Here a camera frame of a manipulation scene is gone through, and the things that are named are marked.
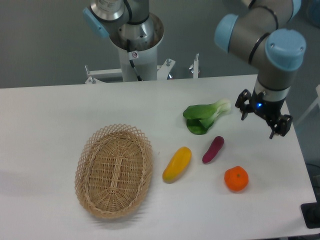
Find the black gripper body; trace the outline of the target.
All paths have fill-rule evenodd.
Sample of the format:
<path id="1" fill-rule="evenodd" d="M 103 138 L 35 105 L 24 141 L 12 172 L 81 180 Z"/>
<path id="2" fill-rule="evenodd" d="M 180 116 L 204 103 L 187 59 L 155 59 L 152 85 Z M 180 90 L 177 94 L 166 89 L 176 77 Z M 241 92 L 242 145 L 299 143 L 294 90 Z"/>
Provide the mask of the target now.
<path id="1" fill-rule="evenodd" d="M 281 114 L 286 91 L 275 91 L 255 87 L 249 101 L 253 112 L 264 119 L 268 125 L 279 125 L 286 122 L 286 116 Z"/>

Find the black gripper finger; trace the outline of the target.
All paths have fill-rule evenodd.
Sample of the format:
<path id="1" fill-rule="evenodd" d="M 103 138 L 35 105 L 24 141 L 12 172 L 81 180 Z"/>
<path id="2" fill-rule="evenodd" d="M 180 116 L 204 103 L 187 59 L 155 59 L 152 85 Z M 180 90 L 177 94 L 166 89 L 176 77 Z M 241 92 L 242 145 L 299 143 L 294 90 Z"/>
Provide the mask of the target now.
<path id="1" fill-rule="evenodd" d="M 244 121 L 249 113 L 253 113 L 255 110 L 251 105 L 251 93 L 244 89 L 237 97 L 235 107 L 241 112 L 241 120 Z"/>
<path id="2" fill-rule="evenodd" d="M 272 139 L 274 135 L 280 135 L 284 137 L 291 128 L 293 117 L 288 114 L 280 114 L 277 118 L 268 119 L 266 122 L 268 126 L 271 128 L 271 133 L 269 136 L 270 139 Z"/>

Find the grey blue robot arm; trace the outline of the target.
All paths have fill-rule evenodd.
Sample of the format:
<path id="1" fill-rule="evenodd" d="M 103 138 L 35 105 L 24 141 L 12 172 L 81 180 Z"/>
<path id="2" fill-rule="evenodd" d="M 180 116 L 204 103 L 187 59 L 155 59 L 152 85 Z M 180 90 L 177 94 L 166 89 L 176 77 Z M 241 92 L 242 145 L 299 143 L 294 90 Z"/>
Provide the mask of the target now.
<path id="1" fill-rule="evenodd" d="M 272 135 L 285 136 L 292 116 L 281 108 L 306 50 L 304 37 L 284 28 L 299 11 L 299 0 L 248 0 L 248 13 L 228 14 L 218 23 L 215 44 L 258 69 L 253 91 L 242 91 L 235 103 L 245 118 L 254 113 L 264 119 Z M 160 19 L 147 0 L 93 0 L 83 17 L 91 30 L 109 38 L 118 50 L 125 82 L 164 80 L 174 62 L 157 65 L 157 47 L 163 39 Z"/>

